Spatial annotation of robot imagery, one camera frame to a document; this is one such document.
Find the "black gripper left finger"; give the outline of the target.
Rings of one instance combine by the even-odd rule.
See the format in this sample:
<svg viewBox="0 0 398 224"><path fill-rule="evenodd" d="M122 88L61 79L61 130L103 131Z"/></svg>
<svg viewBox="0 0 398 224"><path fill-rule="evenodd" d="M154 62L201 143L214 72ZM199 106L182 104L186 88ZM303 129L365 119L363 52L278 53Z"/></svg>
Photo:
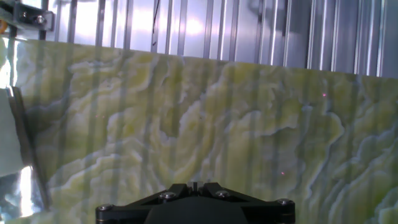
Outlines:
<svg viewBox="0 0 398 224"><path fill-rule="evenodd" d="M128 205L117 206L111 203L102 204L95 209L95 223L144 223L149 212L155 206L191 196L194 190L194 182L173 184L169 189L155 193Z"/></svg>

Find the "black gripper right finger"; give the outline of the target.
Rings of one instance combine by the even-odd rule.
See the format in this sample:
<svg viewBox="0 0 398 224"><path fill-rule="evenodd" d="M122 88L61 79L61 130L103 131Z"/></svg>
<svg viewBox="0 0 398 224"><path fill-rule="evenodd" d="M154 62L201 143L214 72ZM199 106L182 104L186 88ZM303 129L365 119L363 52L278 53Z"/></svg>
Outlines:
<svg viewBox="0 0 398 224"><path fill-rule="evenodd" d="M216 223L295 223L295 202L288 198L264 201L222 187L217 182L197 182L198 209Z"/></svg>

